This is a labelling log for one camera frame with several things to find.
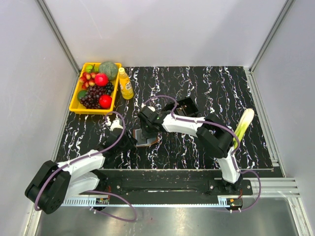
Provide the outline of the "black plastic card box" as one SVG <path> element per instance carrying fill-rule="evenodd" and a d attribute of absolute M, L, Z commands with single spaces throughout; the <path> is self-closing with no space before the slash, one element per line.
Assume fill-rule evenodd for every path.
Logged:
<path fill-rule="evenodd" d="M 171 113 L 175 106 L 175 102 L 168 103 L 162 110 L 162 113 Z M 186 97 L 182 100 L 177 101 L 177 106 L 173 112 L 177 116 L 196 118 L 198 117 L 199 110 L 195 102 L 190 98 Z"/>

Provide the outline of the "brown leather card holder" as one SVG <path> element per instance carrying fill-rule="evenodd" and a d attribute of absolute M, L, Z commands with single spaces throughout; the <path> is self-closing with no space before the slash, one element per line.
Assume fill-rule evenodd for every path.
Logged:
<path fill-rule="evenodd" d="M 133 137 L 137 141 L 135 144 L 137 148 L 149 147 L 158 142 L 158 137 L 145 138 L 141 129 L 134 129 Z"/>

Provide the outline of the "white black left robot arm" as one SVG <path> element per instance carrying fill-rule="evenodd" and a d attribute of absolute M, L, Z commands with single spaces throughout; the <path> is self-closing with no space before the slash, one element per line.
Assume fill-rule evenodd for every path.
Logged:
<path fill-rule="evenodd" d="M 114 164 L 119 152 L 134 147 L 136 140 L 118 118 L 110 125 L 110 134 L 100 145 L 86 154 L 65 162 L 51 160 L 42 164 L 26 187 L 25 196 L 36 210 L 55 212 L 66 199 L 92 190 L 105 192 L 107 183 L 100 169 Z"/>

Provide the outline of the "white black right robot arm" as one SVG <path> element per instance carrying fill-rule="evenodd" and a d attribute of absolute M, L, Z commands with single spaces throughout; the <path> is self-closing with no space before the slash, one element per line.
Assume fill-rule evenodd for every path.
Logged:
<path fill-rule="evenodd" d="M 225 180 L 225 191 L 234 195 L 241 190 L 242 185 L 239 181 L 241 174 L 234 160 L 234 153 L 238 147 L 234 145 L 234 141 L 237 144 L 240 142 L 229 128 L 215 123 L 214 119 L 179 116 L 172 111 L 158 113 L 146 105 L 141 108 L 138 117 L 145 137 L 158 132 L 182 133 L 196 137 L 204 146 L 205 152 L 217 159 L 222 178 Z"/>

